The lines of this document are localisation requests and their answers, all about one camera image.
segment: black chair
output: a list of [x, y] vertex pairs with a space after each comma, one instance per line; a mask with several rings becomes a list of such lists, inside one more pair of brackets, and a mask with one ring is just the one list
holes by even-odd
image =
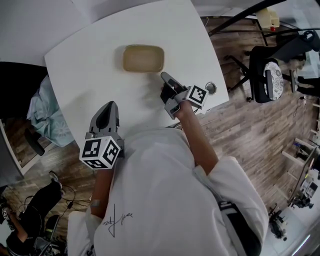
[[[48, 75], [46, 67], [14, 62], [0, 62], [1, 95], [0, 119], [26, 119], [31, 98]], [[39, 133], [26, 129], [25, 138], [32, 149], [42, 156], [44, 148], [38, 143]]]
[[[249, 68], [234, 56], [226, 56], [226, 60], [232, 59], [240, 66], [244, 75], [244, 78], [229, 91], [236, 89], [250, 80], [251, 97], [248, 97], [247, 101], [255, 100], [258, 103], [270, 102], [273, 100], [273, 84], [271, 74], [269, 72], [264, 74], [266, 64], [274, 62], [278, 65], [276, 59], [288, 62], [291, 59], [299, 59], [299, 55], [305, 54], [306, 52], [320, 50], [320, 39], [314, 31], [310, 30], [304, 32], [302, 35], [297, 34], [285, 37], [284, 40], [278, 41], [278, 43], [279, 45], [274, 47], [255, 46], [252, 51], [246, 51], [245, 55], [250, 56]], [[291, 86], [294, 86], [292, 73], [290, 76], [284, 75], [283, 79], [290, 81]]]
[[274, 62], [277, 65], [278, 62], [274, 58], [260, 57], [261, 51], [265, 53], [264, 48], [268, 47], [256, 46], [252, 49], [250, 54], [249, 68], [247, 68], [242, 62], [232, 55], [225, 57], [226, 60], [232, 59], [236, 64], [238, 64], [244, 75], [244, 78], [241, 79], [232, 89], [230, 89], [229, 92], [235, 90], [246, 81], [250, 80], [251, 97], [247, 98], [248, 102], [255, 100], [258, 103], [266, 103], [272, 101], [274, 97], [274, 85], [272, 82], [271, 72], [267, 70], [264, 76], [264, 69], [266, 64], [269, 62]]

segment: black pants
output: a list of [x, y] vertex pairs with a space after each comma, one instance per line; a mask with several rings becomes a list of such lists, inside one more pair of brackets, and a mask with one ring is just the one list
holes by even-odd
[[60, 185], [57, 182], [52, 181], [48, 186], [41, 188], [32, 198], [20, 220], [21, 226], [28, 234], [27, 240], [21, 242], [17, 234], [12, 232], [6, 239], [8, 250], [17, 255], [30, 255], [36, 238], [44, 230], [46, 215], [60, 199]]
[[305, 95], [320, 97], [320, 77], [304, 79], [302, 76], [298, 76], [298, 82], [301, 84], [313, 86], [313, 88], [305, 88], [298, 86], [298, 92]]
[[34, 195], [20, 220], [29, 238], [37, 237], [42, 233], [48, 212], [61, 198], [60, 185], [55, 181], [41, 188]]

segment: white table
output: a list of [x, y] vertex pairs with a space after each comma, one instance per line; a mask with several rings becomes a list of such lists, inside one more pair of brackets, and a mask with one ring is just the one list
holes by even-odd
[[208, 96], [203, 113], [229, 100], [216, 53], [192, 3], [136, 6], [80, 30], [45, 55], [54, 93], [80, 148], [92, 117], [109, 101], [118, 105], [123, 137], [177, 122], [164, 110], [159, 74], [122, 69], [123, 50], [134, 44], [163, 48], [163, 71], [185, 86], [204, 88], [214, 82], [217, 92]]

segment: yellow object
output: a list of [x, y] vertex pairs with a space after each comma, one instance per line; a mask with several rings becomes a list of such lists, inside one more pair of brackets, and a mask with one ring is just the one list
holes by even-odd
[[123, 69], [129, 72], [158, 73], [164, 68], [165, 52], [152, 45], [128, 45], [123, 53]]
[[271, 27], [278, 28], [280, 26], [279, 17], [274, 10], [268, 8], [262, 9], [255, 13], [261, 28], [269, 29]]

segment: person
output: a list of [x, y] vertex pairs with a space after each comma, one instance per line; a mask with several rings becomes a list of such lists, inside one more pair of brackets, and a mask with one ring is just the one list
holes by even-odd
[[[298, 76], [297, 72], [293, 72], [295, 83], [297, 85], [296, 91], [304, 95], [320, 97], [320, 77], [318, 78], [303, 78]], [[305, 88], [300, 84], [311, 85], [312, 87]]]
[[218, 159], [189, 101], [175, 115], [184, 133], [159, 128], [125, 139], [125, 158], [98, 170], [91, 215], [72, 212], [68, 255], [237, 255], [211, 191], [193, 175], [207, 176], [224, 200], [235, 203], [262, 244], [266, 207], [234, 157]]
[[30, 255], [32, 253], [36, 238], [44, 230], [48, 212], [60, 201], [64, 194], [58, 176], [53, 171], [50, 171], [49, 175], [51, 183], [41, 188], [33, 196], [20, 220], [17, 219], [14, 212], [6, 209], [15, 231], [6, 239], [7, 248], [3, 245], [0, 248], [1, 254]]

